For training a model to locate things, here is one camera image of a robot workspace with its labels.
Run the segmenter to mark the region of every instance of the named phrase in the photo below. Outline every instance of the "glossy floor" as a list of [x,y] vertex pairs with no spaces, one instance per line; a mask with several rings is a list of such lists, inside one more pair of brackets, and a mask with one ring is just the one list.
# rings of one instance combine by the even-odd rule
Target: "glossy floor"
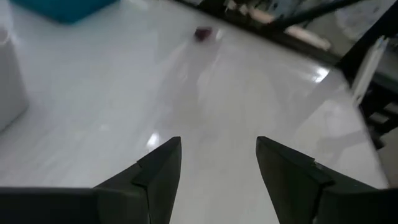
[[[74,26],[12,13],[30,108],[1,133],[1,185],[93,187],[181,136],[171,223],[277,223],[255,155],[267,136],[387,186],[343,77],[308,58],[168,1]],[[195,43],[196,26],[214,37]]]

